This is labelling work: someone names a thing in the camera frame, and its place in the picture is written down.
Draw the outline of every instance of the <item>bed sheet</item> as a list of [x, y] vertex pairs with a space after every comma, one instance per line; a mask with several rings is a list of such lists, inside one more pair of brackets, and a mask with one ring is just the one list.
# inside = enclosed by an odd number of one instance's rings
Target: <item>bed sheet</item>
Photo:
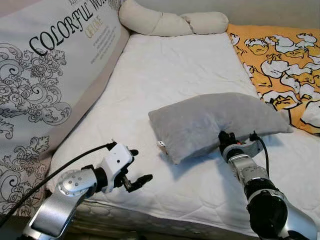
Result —
[[[199, 223], [255, 236], [243, 189], [220, 153], [174, 165], [156, 145], [148, 112], [199, 94], [238, 92], [258, 97], [226, 33], [158, 37], [134, 34], [104, 93], [54, 154], [50, 173], [96, 146], [138, 149], [128, 178], [153, 174], [143, 188], [117, 188], [87, 201], [154, 217]], [[320, 139], [301, 130], [266, 136], [271, 180], [320, 227]], [[97, 165], [100, 150], [66, 169]], [[255, 158], [264, 166], [264, 154]], [[57, 177], [47, 187], [53, 191]]]

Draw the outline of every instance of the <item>bed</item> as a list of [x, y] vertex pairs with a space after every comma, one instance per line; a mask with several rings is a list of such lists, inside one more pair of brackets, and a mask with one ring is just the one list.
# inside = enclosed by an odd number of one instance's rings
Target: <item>bed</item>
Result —
[[[257, 237], [243, 189], [219, 151], [174, 165], [157, 147], [148, 119], [154, 109], [223, 92], [259, 98], [227, 33], [169, 38], [132, 34], [103, 94], [53, 155], [50, 172], [114, 139], [139, 150], [128, 177], [153, 174], [153, 180], [132, 193], [117, 188], [95, 194], [78, 207], [72, 229], [99, 235], [122, 229], [198, 239]], [[263, 140], [271, 180], [320, 227], [320, 139], [294, 129]], [[86, 156], [66, 171], [96, 165], [104, 154]], [[254, 160], [264, 166], [264, 153]], [[48, 189], [53, 191], [56, 182]]]

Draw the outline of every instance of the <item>white mattress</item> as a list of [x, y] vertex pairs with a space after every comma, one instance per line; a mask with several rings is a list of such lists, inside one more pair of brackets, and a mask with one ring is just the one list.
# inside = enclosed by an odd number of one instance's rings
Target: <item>white mattress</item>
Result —
[[[199, 94], [223, 92], [257, 97], [226, 33], [132, 35], [103, 95], [59, 147], [50, 172], [114, 139], [139, 150], [128, 178], [153, 174], [153, 180], [132, 193], [121, 187], [109, 194], [97, 193], [88, 201], [255, 236], [243, 189], [220, 153], [173, 165], [158, 149], [149, 123], [151, 110]], [[320, 227], [320, 139], [298, 129], [263, 139], [271, 180]], [[66, 171], [96, 165], [104, 153], [101, 150], [86, 156]], [[254, 159], [264, 166], [263, 152]], [[47, 187], [52, 191], [56, 182], [54, 178]]]

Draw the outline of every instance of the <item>cushion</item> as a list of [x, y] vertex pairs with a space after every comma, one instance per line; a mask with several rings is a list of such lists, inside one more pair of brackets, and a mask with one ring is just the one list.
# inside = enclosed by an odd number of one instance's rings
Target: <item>cushion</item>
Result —
[[[57, 146], [103, 92], [129, 38], [119, 5], [0, 1], [0, 215], [44, 179]], [[43, 198], [44, 188], [16, 214], [33, 215]]]
[[228, 18], [222, 12], [194, 12], [181, 15], [195, 34], [221, 34], [228, 27]]
[[320, 134], [319, 29], [230, 24], [227, 32], [261, 98], [294, 127]]
[[154, 11], [126, 0], [119, 10], [120, 22], [127, 28], [144, 35], [181, 36], [192, 34], [189, 24], [173, 13]]
[[259, 136], [291, 133], [292, 128], [268, 105], [242, 93], [204, 94], [149, 112], [151, 126], [165, 144], [169, 158], [181, 161], [206, 155], [219, 146], [220, 131], [243, 141]]

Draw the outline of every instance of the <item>white wall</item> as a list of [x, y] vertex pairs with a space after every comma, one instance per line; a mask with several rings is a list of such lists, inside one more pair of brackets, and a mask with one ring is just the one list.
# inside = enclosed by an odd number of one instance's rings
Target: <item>white wall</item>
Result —
[[136, 0], [146, 8], [176, 14], [222, 12], [238, 25], [320, 29], [320, 0]]

